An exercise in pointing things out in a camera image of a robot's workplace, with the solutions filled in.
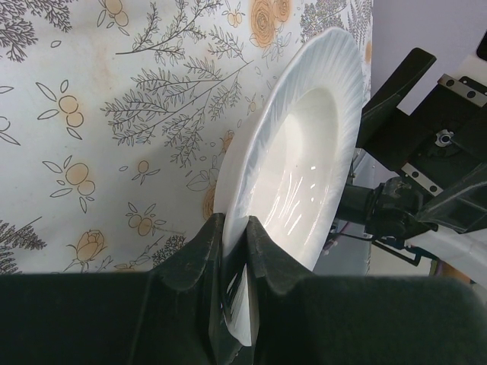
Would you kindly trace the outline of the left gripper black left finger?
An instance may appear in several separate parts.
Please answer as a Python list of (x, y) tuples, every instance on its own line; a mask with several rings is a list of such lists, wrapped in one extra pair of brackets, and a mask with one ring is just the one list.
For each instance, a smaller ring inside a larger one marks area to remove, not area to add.
[(4, 275), (3, 364), (215, 364), (224, 215), (156, 268)]

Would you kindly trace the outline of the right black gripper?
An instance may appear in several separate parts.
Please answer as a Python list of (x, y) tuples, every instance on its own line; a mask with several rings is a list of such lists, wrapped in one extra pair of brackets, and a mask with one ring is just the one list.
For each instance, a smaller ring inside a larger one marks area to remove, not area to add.
[(380, 126), (365, 151), (398, 176), (346, 185), (336, 216), (374, 238), (486, 228), (486, 87), (444, 75), (411, 115), (397, 108), (435, 62), (412, 49), (362, 110), (361, 125)]

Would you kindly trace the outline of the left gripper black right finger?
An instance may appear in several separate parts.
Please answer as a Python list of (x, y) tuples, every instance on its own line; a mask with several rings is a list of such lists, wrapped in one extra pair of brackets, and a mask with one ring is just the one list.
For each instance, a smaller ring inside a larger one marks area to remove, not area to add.
[(247, 228), (256, 364), (484, 364), (486, 310), (453, 278), (319, 276)]

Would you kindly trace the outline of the white scalloped plate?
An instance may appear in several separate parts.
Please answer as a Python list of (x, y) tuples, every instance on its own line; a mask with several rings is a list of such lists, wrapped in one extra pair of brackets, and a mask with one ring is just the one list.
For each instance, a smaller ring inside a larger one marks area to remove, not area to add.
[(320, 256), (352, 162), (364, 81), (353, 36), (331, 27), (288, 63), (262, 110), (235, 133), (219, 170), (214, 210), (224, 215), (221, 284), (225, 322), (252, 344), (240, 243), (251, 217), (305, 268)]

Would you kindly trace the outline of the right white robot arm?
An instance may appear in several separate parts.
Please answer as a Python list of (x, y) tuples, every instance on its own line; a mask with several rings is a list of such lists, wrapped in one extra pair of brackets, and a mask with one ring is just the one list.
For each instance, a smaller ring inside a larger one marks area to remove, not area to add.
[(435, 58), (413, 49), (362, 111), (357, 146), (394, 172), (344, 188), (338, 219), (408, 262), (441, 261), (486, 283), (486, 84), (442, 75), (411, 113), (399, 103)]

